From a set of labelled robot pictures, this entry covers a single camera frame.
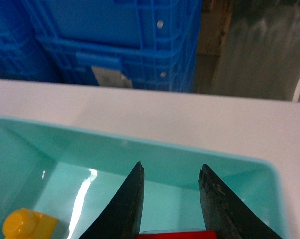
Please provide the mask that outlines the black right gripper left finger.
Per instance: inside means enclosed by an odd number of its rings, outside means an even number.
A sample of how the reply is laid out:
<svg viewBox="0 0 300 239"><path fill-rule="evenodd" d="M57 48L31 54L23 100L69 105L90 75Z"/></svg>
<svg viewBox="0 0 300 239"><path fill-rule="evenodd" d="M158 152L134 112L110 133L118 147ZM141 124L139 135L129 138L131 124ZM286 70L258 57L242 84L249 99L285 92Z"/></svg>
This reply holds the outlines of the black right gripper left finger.
<svg viewBox="0 0 300 239"><path fill-rule="evenodd" d="M135 164L109 204L81 234L81 239L135 239L144 202L144 168Z"/></svg>

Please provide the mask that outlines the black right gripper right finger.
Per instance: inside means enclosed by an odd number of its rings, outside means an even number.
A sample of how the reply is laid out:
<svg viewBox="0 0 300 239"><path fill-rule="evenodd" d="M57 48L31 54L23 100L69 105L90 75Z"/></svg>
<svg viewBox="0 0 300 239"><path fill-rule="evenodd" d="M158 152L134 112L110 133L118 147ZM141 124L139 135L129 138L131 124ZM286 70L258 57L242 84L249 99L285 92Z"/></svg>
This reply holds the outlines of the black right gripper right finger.
<svg viewBox="0 0 300 239"><path fill-rule="evenodd" d="M199 193L205 228L219 239L280 239L207 165L199 171Z"/></svg>

